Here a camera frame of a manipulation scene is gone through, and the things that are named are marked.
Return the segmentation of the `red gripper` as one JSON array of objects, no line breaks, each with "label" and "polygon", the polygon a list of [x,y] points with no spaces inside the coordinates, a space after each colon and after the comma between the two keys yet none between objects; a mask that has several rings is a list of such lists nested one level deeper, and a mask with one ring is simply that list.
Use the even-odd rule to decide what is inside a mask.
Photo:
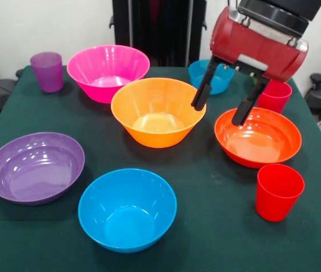
[{"label": "red gripper", "polygon": [[213,28],[212,56],[191,106],[196,111],[205,106],[220,60],[232,68],[239,67],[240,72],[254,73],[260,78],[232,118],[233,125],[242,126],[269,80],[290,79],[304,62],[308,48],[306,41],[287,36],[226,7]]}]

